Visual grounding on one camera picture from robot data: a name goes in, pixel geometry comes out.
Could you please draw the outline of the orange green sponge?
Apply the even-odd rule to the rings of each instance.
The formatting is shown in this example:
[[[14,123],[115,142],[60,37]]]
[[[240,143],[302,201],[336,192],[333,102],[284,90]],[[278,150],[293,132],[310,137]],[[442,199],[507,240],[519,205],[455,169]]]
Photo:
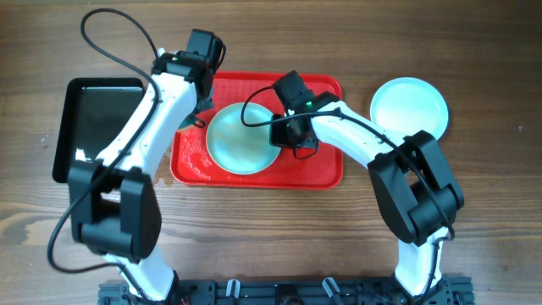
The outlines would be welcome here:
[[[195,123],[196,123],[196,120],[194,118],[186,118],[181,122],[181,124],[177,128],[177,132],[182,133],[182,132],[185,132],[186,130],[189,130],[192,127],[194,127]]]

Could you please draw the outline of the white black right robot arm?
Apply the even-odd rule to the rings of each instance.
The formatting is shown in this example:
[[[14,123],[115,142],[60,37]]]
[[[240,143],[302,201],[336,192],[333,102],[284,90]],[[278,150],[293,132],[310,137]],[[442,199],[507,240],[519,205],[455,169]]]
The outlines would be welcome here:
[[[465,198],[437,140],[427,131],[400,136],[353,112],[326,91],[277,95],[284,114],[271,125],[274,145],[340,149],[368,170],[380,214],[399,240],[395,278],[417,302],[440,280],[440,248]]]

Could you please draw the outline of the white plate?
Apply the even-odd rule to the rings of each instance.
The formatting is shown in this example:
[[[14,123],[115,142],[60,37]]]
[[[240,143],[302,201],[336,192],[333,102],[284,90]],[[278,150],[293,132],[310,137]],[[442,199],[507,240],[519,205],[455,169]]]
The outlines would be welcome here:
[[[216,113],[207,128],[206,146],[212,160],[236,175],[252,175],[265,170],[281,149],[270,144],[270,126],[242,124],[244,103],[231,104]]]
[[[450,120],[443,95],[425,80],[399,77],[384,83],[373,95],[370,119],[385,129],[413,135],[427,131],[439,140]]]

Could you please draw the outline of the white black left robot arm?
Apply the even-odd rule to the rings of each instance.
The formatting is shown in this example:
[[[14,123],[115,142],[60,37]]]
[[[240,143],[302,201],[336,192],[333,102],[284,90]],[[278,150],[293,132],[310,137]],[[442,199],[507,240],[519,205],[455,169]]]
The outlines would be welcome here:
[[[74,240],[105,258],[104,267],[117,268],[140,302],[178,298],[178,275],[157,247],[162,216],[152,180],[176,131],[211,108],[213,77],[224,56],[224,49],[162,53],[118,135],[69,172],[72,203],[63,219],[71,222]]]

